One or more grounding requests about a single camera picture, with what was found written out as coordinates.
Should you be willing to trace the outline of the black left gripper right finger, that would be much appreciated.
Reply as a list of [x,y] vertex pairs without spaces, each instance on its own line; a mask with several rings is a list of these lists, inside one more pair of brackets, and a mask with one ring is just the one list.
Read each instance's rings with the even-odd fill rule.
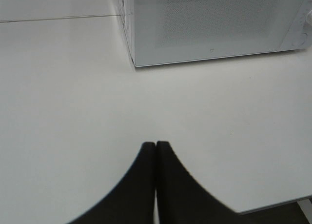
[[244,223],[191,176],[169,142],[156,144],[156,195],[161,224]]

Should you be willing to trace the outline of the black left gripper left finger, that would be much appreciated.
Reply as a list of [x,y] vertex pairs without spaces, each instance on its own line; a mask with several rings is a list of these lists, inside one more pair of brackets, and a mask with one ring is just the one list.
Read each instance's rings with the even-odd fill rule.
[[118,184],[73,224],[153,224],[156,183],[156,145],[142,144]]

